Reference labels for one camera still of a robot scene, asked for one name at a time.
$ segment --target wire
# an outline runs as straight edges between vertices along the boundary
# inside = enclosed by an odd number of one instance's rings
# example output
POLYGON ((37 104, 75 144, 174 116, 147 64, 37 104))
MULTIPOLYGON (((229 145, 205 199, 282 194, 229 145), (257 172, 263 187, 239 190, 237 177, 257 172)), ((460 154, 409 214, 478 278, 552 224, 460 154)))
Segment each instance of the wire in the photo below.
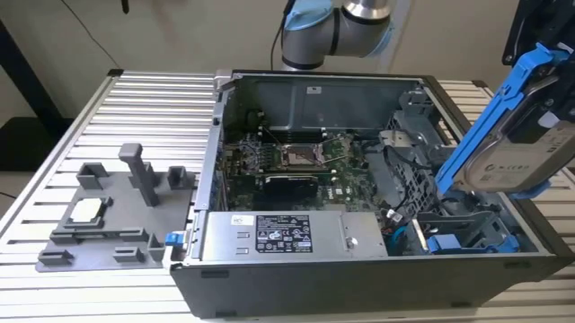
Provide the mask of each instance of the wire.
POLYGON ((387 165, 392 173, 394 174, 394 176, 397 177, 397 179, 400 179, 400 181, 402 182, 402 186, 404 186, 404 199, 400 202, 398 206, 393 207, 394 210, 398 210, 406 204, 408 198, 409 198, 409 195, 408 195, 408 181, 404 178, 402 174, 400 174, 398 170, 396 169, 396 167, 394 167, 394 165, 393 165, 393 163, 390 161, 390 154, 387 153, 386 147, 385 147, 385 150, 382 151, 382 153, 385 154, 385 162, 386 162, 386 165, 387 165))
POLYGON ((271 138, 274 138, 274 140, 278 142, 278 145, 282 145, 282 142, 278 140, 277 136, 274 136, 271 134, 271 131, 266 127, 262 127, 262 129, 266 130, 266 132, 270 134, 271 138))
POLYGON ((106 50, 106 48, 102 46, 102 44, 98 42, 97 38, 94 38, 93 33, 89 30, 87 25, 85 25, 79 15, 77 15, 77 12, 73 10, 71 6, 67 4, 66 0, 61 0, 62 4, 69 8, 69 10, 71 11, 71 13, 74 14, 74 17, 77 18, 77 20, 79 21, 79 23, 82 24, 82 27, 85 28, 89 37, 94 40, 94 43, 97 43, 98 47, 101 47, 102 51, 106 53, 106 55, 110 57, 110 59, 113 60, 113 62, 117 65, 117 68, 121 68, 121 64, 118 64, 115 58, 110 55, 109 51, 106 50))
POLYGON ((271 70, 274 70, 274 50, 277 49, 277 43, 278 43, 279 35, 282 35, 282 48, 285 46, 286 20, 289 18, 287 16, 289 16, 289 14, 291 12, 291 9, 294 8, 294 3, 295 2, 297 2, 295 0, 287 0, 286 8, 285 8, 283 16, 282 16, 282 22, 279 23, 277 36, 274 37, 274 43, 271 44, 271 50, 270 50, 270 69, 271 70))
POLYGON ((17 196, 14 196, 13 194, 0 192, 0 195, 5 195, 6 197, 10 197, 11 199, 17 199, 17 196))
POLYGON ((279 27, 278 27, 277 36, 274 37, 274 43, 271 44, 271 50, 270 50, 270 69, 271 70, 274 70, 274 51, 277 49, 279 34, 282 33, 282 30, 285 29, 285 23, 286 23, 286 18, 282 18, 282 22, 279 23, 279 27))
POLYGON ((400 153, 400 151, 393 147, 393 146, 385 146, 385 150, 389 149, 394 154, 396 157, 398 157, 398 159, 401 161, 404 161, 406 164, 409 164, 412 167, 420 169, 420 170, 433 170, 434 167, 432 166, 425 166, 420 163, 417 163, 416 161, 412 161, 410 159, 405 158, 405 156, 400 153))

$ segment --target power supply label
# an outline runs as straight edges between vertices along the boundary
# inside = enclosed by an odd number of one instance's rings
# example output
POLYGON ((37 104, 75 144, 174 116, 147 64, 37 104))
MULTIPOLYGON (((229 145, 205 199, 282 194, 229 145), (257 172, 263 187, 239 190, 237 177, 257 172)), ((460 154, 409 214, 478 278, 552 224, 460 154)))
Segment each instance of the power supply label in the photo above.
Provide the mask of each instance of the power supply label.
POLYGON ((314 251, 309 215, 259 215, 255 225, 259 253, 314 251))

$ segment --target aluminum slotted table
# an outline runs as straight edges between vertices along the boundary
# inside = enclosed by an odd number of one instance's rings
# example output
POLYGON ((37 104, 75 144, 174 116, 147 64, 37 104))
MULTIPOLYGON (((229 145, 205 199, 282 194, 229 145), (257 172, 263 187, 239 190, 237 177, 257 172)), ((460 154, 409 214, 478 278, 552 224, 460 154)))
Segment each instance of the aluminum slotted table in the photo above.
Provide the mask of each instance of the aluminum slotted table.
MULTIPOLYGON (((442 81, 472 122, 493 93, 472 81, 442 81)), ((121 145, 141 142, 154 169, 201 174, 214 108, 214 75, 126 71, 109 76, 17 202, 0 219, 0 318, 9 322, 198 322, 166 269, 38 273, 38 253, 61 220, 85 162, 127 171, 121 145)), ((575 249, 575 175, 564 169, 534 200, 575 249)), ((266 322, 574 322, 575 266, 522 283, 477 310, 291 316, 266 322)))

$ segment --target motherboard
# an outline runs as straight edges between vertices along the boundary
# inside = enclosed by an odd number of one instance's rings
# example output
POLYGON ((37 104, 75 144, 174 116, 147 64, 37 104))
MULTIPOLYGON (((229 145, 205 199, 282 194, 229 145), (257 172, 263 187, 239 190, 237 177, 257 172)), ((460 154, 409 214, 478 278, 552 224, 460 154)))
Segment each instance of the motherboard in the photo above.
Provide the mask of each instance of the motherboard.
POLYGON ((302 137, 321 141, 306 143, 262 129, 225 146, 229 209, 379 211, 385 196, 357 134, 325 131, 302 137))

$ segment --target white wall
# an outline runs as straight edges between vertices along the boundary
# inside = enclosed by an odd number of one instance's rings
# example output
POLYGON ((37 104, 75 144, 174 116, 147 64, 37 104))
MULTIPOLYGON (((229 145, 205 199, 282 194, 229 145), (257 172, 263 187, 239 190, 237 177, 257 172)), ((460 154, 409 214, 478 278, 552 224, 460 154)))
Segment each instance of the white wall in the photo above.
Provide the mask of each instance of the white wall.
MULTIPOLYGON (((413 1, 392 72, 500 80, 517 0, 413 1)), ((129 15, 121 0, 67 2, 125 69, 269 69, 283 0, 131 0, 129 15)), ((2 0, 0 18, 57 105, 75 116, 113 62, 59 0, 2 0)), ((385 72, 378 59, 341 57, 326 60, 326 70, 385 72)))
MULTIPOLYGON (((67 2, 125 69, 269 69, 285 1, 131 0, 129 15, 121 0, 67 2)), ((3 0, 0 18, 57 105, 75 115, 113 62, 59 0, 3 0)), ((369 72, 377 64, 377 59, 345 58, 326 68, 369 72)))
POLYGON ((416 0, 390 72, 481 79, 498 88, 520 0, 416 0))

